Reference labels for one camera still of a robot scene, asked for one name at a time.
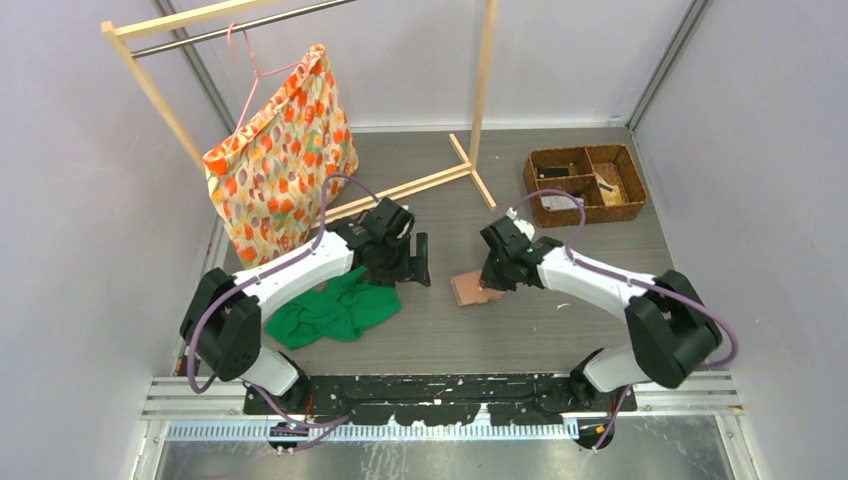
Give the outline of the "pink leather card holder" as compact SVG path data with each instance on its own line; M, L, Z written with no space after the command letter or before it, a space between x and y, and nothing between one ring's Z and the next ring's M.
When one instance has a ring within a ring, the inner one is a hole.
M475 270L451 278L451 286L458 306L485 304L506 294L502 290L483 287L481 275L481 270Z

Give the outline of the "woven wicker divided basket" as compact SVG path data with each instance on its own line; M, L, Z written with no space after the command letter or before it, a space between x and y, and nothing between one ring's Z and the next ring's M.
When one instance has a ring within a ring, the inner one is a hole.
M539 179L537 167L569 167L568 177ZM625 203L605 206L594 173L620 187ZM642 183L630 149L624 144L602 144L576 147L537 149L528 154L523 178L529 193L541 194L529 201L532 215L541 227L574 226L579 223L578 209L547 211L543 196L564 196L584 200L588 223L609 223L635 219L647 203Z

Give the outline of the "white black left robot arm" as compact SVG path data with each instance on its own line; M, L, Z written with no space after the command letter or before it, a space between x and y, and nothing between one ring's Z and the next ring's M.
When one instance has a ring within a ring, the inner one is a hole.
M257 385L280 412L296 413L307 398L302 374L285 354L264 345L263 327L284 304L358 268L374 285L428 287L429 236L415 229L406 207L384 198L358 216L330 222L312 242L267 264L236 274L220 268L205 273L180 336L216 378Z

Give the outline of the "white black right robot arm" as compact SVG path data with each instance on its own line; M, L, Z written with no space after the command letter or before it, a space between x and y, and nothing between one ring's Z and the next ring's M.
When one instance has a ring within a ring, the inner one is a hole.
M550 237L533 236L526 221L504 216L480 235L489 248L480 284L514 291L527 285L565 293L623 321L629 340L592 352L569 374L574 403L596 410L611 392L654 382L678 387L723 343L689 279L676 270L659 276L622 270L568 249Z

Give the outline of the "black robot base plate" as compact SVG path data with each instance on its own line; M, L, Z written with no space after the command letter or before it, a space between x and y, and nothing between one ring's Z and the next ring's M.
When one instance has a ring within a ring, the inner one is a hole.
M524 426L557 424L570 413L604 418L623 393L580 393L569 377L553 373L312 375L274 402L319 422L346 416L364 426L465 426L486 414L493 426Z

